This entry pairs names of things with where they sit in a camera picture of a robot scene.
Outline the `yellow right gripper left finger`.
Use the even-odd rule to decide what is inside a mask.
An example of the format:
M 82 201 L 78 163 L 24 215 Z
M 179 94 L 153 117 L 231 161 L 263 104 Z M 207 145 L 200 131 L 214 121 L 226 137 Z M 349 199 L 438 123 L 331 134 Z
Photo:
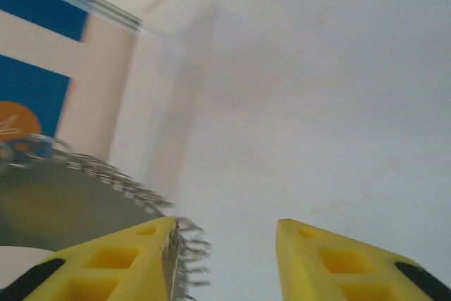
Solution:
M 1 291 L 2 300 L 172 300 L 180 239 L 165 216 L 60 250 Z

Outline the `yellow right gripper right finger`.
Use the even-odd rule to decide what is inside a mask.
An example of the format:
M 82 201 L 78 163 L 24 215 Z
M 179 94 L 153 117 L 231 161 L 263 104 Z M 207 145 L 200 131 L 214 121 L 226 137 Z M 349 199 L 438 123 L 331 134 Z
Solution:
M 284 300 L 449 300 L 450 287 L 412 259 L 293 219 L 276 229 Z

